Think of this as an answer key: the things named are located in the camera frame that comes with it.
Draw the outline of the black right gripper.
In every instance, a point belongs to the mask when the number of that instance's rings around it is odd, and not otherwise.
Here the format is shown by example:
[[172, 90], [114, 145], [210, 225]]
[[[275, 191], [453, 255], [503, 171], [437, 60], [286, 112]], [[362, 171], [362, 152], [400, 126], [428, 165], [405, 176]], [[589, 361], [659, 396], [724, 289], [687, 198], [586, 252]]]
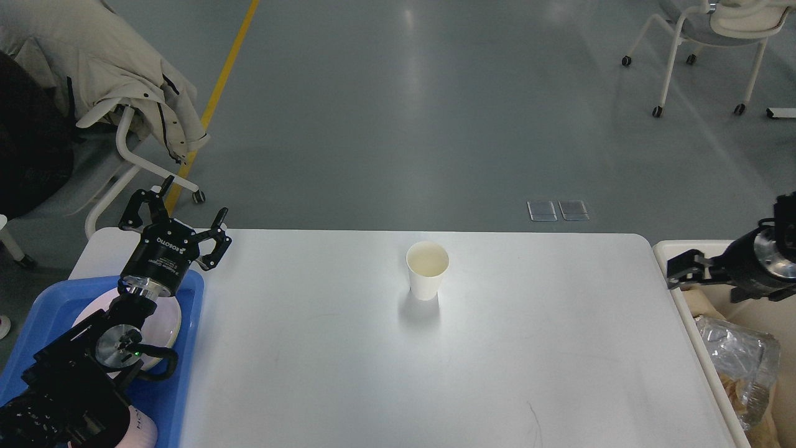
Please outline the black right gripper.
[[721, 255], [725, 271], [711, 273], [713, 258], [700, 250], [686, 250], [666, 261], [669, 289], [729, 284], [730, 301], [767, 298], [771, 302], [794, 296], [794, 232], [778, 235], [774, 228], [758, 228], [728, 246]]

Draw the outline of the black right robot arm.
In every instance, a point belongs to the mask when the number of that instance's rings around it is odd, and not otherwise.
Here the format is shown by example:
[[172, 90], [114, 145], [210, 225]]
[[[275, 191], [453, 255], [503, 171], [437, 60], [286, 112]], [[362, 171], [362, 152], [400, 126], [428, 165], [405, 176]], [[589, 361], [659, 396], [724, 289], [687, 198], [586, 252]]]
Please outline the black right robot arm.
[[669, 289], [691, 284], [727, 284], [729, 299], [783, 301], [795, 289], [795, 196], [780, 195], [773, 216], [758, 221], [753, 231], [732, 241], [716, 257], [690, 249], [666, 261]]

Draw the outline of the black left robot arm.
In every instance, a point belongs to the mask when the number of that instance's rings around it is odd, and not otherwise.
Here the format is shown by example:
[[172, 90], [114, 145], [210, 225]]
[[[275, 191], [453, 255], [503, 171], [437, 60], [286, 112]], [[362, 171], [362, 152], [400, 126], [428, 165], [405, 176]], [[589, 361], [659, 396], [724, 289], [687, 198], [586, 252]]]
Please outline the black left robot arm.
[[3, 447], [154, 447], [157, 426], [133, 405], [127, 388], [136, 379], [170, 379], [179, 355], [145, 343], [143, 326], [157, 299], [173, 297], [196, 263], [216, 268], [230, 247], [221, 208], [211, 226], [193, 229], [172, 218], [159, 188], [137, 190], [119, 229], [140, 240], [123, 267], [117, 296], [34, 355], [22, 374], [27, 388], [2, 406]]

